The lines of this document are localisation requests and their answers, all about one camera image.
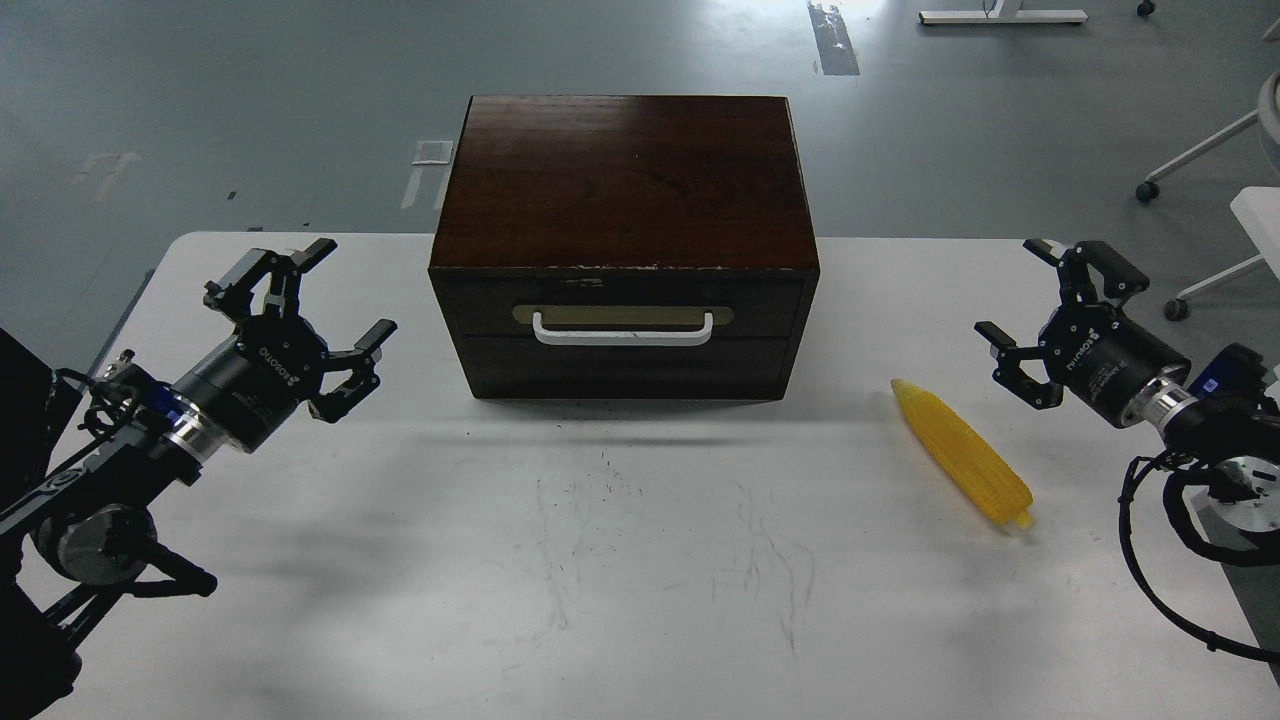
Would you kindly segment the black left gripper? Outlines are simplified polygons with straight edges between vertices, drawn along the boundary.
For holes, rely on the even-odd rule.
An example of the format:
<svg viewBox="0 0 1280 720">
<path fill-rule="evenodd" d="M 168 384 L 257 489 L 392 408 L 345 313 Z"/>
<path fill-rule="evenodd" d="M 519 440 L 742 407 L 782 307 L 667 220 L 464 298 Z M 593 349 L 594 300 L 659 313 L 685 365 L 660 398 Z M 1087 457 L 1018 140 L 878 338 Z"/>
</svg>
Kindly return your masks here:
<svg viewBox="0 0 1280 720">
<path fill-rule="evenodd" d="M 303 275 L 335 249 L 332 238 L 288 255 L 251 249 L 221 279 L 205 284 L 205 307 L 241 324 L 172 388 L 244 454 L 261 447 L 302 402 L 308 400 L 311 418 L 333 424 L 380 384 L 375 369 L 396 322 L 375 322 L 351 350 L 325 359 L 325 340 L 300 316 Z M 253 291 L 262 282 L 268 290 L 255 315 Z M 317 395 L 321 377 L 337 372 L 349 374 Z"/>
</svg>

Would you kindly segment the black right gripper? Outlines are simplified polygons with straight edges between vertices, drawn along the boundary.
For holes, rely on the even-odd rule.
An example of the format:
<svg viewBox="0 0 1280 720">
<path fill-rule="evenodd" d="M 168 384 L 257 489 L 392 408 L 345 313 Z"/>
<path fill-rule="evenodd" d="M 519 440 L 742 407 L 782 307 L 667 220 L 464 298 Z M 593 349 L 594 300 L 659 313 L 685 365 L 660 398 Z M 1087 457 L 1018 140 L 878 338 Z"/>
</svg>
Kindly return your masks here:
<svg viewBox="0 0 1280 720">
<path fill-rule="evenodd" d="M 1151 279 L 1110 243 L 1030 238 L 1023 247 L 1055 269 L 1059 305 L 1036 347 L 1019 347 L 993 322 L 974 324 L 989 343 L 997 384 L 1037 410 L 1060 406 L 1065 386 L 1112 427 L 1125 428 L 1138 423 L 1132 405 L 1148 383 L 1187 379 L 1189 359 L 1123 311 Z M 1051 380 L 1032 378 L 1024 361 L 1044 361 Z"/>
</svg>

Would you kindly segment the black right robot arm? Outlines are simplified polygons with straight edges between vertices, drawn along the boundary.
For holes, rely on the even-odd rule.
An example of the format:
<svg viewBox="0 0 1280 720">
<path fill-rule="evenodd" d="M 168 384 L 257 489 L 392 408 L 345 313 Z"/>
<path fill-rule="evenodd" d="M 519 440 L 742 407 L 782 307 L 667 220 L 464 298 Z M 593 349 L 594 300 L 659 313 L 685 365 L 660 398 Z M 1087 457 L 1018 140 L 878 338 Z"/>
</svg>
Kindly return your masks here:
<svg viewBox="0 0 1280 720">
<path fill-rule="evenodd" d="M 1059 305 L 1027 347 L 993 322 L 975 324 L 996 361 L 993 379 L 1038 410 L 1071 393 L 1114 428 L 1156 430 L 1162 451 L 1129 462 L 1117 497 L 1126 569 L 1153 607 L 1207 650 L 1276 664 L 1276 651 L 1220 635 L 1166 605 L 1132 541 L 1137 492 L 1162 471 L 1166 518 L 1190 552 L 1234 568 L 1277 565 L 1277 405 L 1266 393 L 1262 357 L 1229 345 L 1190 378 L 1187 357 L 1125 314 L 1149 278 L 1114 247 L 1048 240 L 1023 247 L 1055 269 Z"/>
</svg>

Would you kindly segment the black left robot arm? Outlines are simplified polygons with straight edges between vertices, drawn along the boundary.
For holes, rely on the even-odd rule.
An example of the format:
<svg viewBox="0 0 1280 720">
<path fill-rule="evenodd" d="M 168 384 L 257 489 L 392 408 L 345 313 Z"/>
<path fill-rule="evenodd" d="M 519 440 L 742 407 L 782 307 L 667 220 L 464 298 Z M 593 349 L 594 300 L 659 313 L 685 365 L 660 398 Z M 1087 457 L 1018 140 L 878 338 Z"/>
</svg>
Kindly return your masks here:
<svg viewBox="0 0 1280 720">
<path fill-rule="evenodd" d="M 3 334 L 3 716 L 73 691 L 78 648 L 116 602 L 210 596 L 215 575 L 164 546 L 148 507 L 220 448 L 256 451 L 301 405 L 339 421 L 379 386 L 381 319 L 333 351 L 300 286 L 337 247 L 251 249 L 204 302 L 230 336 L 174 383 L 124 351 L 100 375 L 54 369 Z"/>
</svg>

